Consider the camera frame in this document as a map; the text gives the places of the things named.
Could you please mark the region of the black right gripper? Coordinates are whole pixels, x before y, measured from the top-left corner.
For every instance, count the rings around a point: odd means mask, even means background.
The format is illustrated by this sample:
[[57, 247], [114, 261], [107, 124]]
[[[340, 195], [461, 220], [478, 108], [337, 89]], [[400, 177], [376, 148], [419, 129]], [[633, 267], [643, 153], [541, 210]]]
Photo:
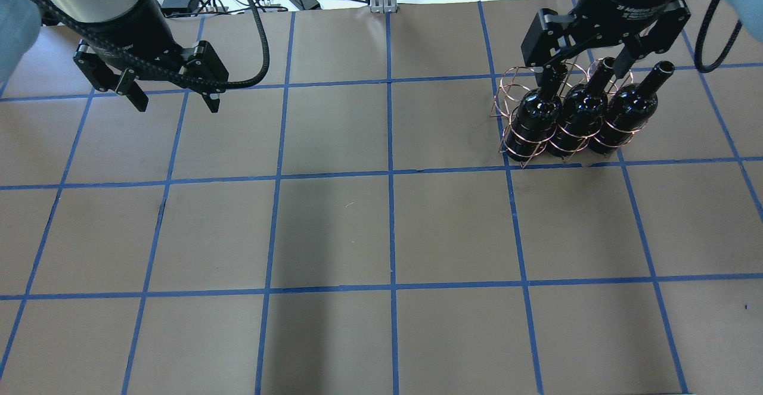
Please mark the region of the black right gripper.
[[593, 48], [622, 45], [614, 75], [624, 79], [633, 64], [671, 49], [691, 12], [685, 0], [637, 8], [611, 0], [580, 0], [566, 14], [540, 9], [521, 44], [524, 66], [543, 67], [538, 88], [558, 88], [558, 64]]

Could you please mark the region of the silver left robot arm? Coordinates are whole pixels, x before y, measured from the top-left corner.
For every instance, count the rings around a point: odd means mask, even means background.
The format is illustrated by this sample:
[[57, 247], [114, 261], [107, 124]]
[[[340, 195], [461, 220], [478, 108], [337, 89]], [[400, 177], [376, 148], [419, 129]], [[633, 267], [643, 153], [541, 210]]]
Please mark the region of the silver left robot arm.
[[35, 44], [45, 14], [61, 11], [78, 27], [82, 40], [73, 60], [93, 88], [113, 91], [141, 112], [149, 99], [139, 81], [185, 77], [197, 81], [210, 112], [218, 112], [219, 95], [229, 74], [210, 43], [180, 46], [155, 0], [2, 0], [2, 80], [8, 80]]

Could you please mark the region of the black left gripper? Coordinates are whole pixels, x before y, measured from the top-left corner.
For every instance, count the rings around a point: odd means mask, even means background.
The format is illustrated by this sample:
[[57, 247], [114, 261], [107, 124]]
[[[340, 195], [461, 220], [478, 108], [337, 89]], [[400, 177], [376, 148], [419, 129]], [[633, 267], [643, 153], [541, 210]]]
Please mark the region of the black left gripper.
[[[166, 75], [150, 71], [148, 67], [141, 67], [136, 62], [128, 61], [103, 48], [91, 47], [85, 40], [79, 42], [73, 60], [95, 90], [103, 92], [121, 90], [122, 95], [140, 113], [147, 110], [149, 98], [137, 81], [171, 81]], [[229, 88], [222, 83], [227, 82], [229, 73], [208, 41], [198, 41], [192, 48], [177, 47], [164, 50], [146, 61], [174, 74], [216, 83], [215, 86], [202, 86], [200, 94], [211, 113], [219, 112], [220, 94]], [[131, 81], [125, 81], [120, 89], [119, 83], [125, 73]]]

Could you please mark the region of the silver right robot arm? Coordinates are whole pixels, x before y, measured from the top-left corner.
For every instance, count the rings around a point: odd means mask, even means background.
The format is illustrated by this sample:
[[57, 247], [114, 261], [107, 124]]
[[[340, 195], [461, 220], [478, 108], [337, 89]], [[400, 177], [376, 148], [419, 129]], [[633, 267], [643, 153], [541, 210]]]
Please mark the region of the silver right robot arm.
[[[739, 19], [719, 58], [704, 64], [706, 34], [720, 1], [727, 1]], [[565, 15], [544, 8], [532, 19], [521, 44], [523, 65], [545, 69], [591, 48], [622, 45], [614, 61], [614, 75], [621, 79], [635, 62], [670, 50], [690, 16], [685, 0], [578, 0]], [[717, 69], [743, 28], [761, 40], [761, 0], [711, 0], [694, 47], [697, 71]]]

